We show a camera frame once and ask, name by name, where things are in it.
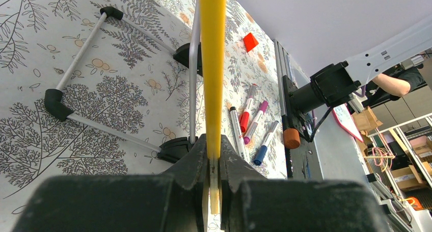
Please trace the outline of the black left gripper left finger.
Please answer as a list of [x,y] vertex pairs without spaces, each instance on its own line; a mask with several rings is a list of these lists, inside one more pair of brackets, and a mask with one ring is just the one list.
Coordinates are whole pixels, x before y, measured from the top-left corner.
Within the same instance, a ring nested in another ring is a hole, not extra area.
[[205,231],[206,137],[158,175],[53,176],[14,231]]

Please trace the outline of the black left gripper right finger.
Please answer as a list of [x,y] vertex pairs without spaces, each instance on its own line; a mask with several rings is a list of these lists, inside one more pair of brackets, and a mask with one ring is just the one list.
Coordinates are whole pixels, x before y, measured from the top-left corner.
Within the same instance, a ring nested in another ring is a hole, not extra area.
[[371,191],[351,181],[268,179],[221,137],[224,231],[389,231]]

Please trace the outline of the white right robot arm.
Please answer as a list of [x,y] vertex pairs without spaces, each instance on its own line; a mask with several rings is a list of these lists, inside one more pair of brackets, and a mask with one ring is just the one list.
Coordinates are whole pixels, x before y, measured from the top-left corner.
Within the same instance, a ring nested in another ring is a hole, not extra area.
[[285,91],[287,116],[304,114],[322,106],[337,107],[378,74],[431,47],[431,17],[412,25],[385,42],[337,64],[330,64],[293,92]]

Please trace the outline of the person forearm in background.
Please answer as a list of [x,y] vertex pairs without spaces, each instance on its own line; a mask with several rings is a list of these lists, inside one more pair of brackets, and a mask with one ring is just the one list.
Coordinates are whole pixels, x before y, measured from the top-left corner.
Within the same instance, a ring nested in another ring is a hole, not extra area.
[[377,75],[372,81],[385,92],[397,97],[405,96],[411,89],[411,85],[407,81],[393,78],[383,73]]

